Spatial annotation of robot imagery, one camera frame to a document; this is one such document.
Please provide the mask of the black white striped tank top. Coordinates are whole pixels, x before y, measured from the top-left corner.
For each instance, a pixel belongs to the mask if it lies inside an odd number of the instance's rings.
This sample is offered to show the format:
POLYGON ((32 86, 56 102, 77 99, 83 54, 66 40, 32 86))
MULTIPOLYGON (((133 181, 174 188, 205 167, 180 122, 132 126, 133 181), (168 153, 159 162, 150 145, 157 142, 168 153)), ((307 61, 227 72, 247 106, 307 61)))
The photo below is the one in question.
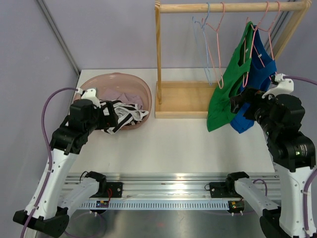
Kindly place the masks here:
POLYGON ((108 134, 115 134, 123 127, 131 127, 141 123, 148 115, 149 111, 138 108, 137 104, 125 104, 120 100, 100 100, 101 109, 105 116, 109 116, 107 103, 112 103, 116 114, 117 125, 109 125, 104 129, 108 134))

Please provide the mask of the green tank top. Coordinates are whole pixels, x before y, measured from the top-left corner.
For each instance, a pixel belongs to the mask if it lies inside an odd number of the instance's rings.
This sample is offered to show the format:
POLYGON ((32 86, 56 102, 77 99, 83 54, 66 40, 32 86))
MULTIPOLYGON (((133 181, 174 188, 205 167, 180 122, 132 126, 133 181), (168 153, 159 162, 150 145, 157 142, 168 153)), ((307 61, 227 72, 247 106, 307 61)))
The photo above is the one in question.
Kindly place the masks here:
POLYGON ((224 87, 216 88, 211 97, 207 117, 209 132, 230 123, 235 117, 235 114, 230 111, 230 98, 238 95, 243 76, 250 71, 253 34, 253 23, 249 21, 223 74, 224 87))

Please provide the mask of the pink tank top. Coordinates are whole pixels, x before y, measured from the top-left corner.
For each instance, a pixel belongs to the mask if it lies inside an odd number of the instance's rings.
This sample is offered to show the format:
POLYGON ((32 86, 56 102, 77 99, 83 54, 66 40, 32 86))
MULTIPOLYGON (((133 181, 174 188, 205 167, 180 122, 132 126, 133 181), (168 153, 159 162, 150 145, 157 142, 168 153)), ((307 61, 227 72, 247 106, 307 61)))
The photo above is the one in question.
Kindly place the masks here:
POLYGON ((113 89, 106 89, 99 99, 108 101, 119 100, 126 105, 137 104, 139 110, 143 108, 143 102, 139 95, 118 92, 113 89))

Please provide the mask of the light blue wire hanger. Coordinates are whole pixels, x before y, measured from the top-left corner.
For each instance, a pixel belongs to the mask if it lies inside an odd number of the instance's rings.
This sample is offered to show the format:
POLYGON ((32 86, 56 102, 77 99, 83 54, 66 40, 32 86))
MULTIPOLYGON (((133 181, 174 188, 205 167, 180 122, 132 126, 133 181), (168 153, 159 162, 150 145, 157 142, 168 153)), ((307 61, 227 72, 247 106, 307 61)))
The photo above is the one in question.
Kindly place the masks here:
POLYGON ((211 79, 211 70, 210 70, 210 61, 209 61, 209 51, 208 51, 208 41, 205 33, 205 27, 207 23, 207 19, 210 13, 210 4, 207 2, 207 15, 205 18, 198 20, 194 16, 192 16, 192 25, 193 25, 193 33, 194 39, 197 47, 197 51, 199 54, 201 68, 204 70, 207 82, 209 85, 212 84, 211 79))

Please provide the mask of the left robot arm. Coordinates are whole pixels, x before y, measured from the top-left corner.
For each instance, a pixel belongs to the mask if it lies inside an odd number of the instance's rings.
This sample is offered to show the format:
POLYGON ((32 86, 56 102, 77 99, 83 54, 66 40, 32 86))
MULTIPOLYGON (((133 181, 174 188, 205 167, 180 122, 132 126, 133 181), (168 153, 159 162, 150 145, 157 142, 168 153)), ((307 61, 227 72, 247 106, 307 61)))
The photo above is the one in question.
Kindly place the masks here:
POLYGON ((52 134, 48 162, 33 198, 25 209, 16 211, 13 216, 13 221, 21 224, 23 231, 30 228, 58 238, 84 201, 106 194, 106 176, 88 172, 72 192, 60 199, 64 181, 89 135, 94 130, 106 130, 117 124, 112 101, 96 106, 92 100, 79 99, 70 106, 69 115, 52 134))

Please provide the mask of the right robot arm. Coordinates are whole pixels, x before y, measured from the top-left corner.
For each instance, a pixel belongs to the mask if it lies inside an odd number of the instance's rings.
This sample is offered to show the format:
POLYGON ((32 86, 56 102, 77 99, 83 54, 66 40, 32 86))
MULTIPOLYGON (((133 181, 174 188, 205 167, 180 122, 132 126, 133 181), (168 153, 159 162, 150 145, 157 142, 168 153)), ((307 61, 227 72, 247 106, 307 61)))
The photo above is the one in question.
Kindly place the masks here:
POLYGON ((314 238, 311 183, 317 175, 316 148, 301 131, 305 109, 299 98, 269 94, 247 88, 230 99, 236 113, 249 104, 244 116, 256 121, 267 136, 267 147, 280 181, 281 203, 271 201, 245 172, 211 182, 207 190, 214 198, 242 198, 257 213, 267 238, 314 238))

